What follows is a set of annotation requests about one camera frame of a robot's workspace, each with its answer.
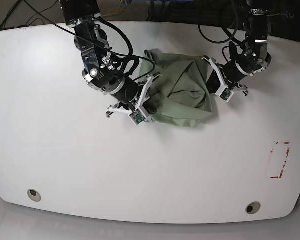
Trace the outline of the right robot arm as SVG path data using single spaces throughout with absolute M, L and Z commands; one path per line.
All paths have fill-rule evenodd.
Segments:
M 136 110 L 146 83 L 131 79 L 140 58 L 133 54 L 128 37 L 102 18 L 95 0 L 62 0 L 60 4 L 66 26 L 75 32 L 74 43 L 81 52 L 82 76 L 87 85 L 114 97 L 119 102 L 117 108 Z M 128 48 L 126 55 L 112 51 L 101 25 L 108 26 L 122 37 Z

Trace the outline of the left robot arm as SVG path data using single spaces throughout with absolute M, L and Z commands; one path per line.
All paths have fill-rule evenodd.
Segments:
M 234 16 L 235 29 L 230 33 L 227 28 L 222 30 L 228 36 L 223 41 L 213 41 L 207 38 L 198 26 L 201 36 L 213 44 L 225 44 L 225 49 L 229 49 L 230 61 L 226 64 L 219 64 L 213 58 L 204 57 L 213 71 L 206 82 L 210 94 L 215 94 L 224 101 L 229 101 L 235 92 L 243 92 L 246 96 L 249 94 L 248 88 L 240 82 L 248 77 L 254 76 L 266 70 L 272 56 L 268 53 L 268 40 L 271 26 L 268 21 L 268 13 L 274 9 L 273 0 L 242 0 L 241 9 L 244 11 L 244 20 L 240 21 L 238 5 L 230 1 Z M 235 35 L 239 29 L 240 23 L 243 23 L 245 38 L 239 41 Z

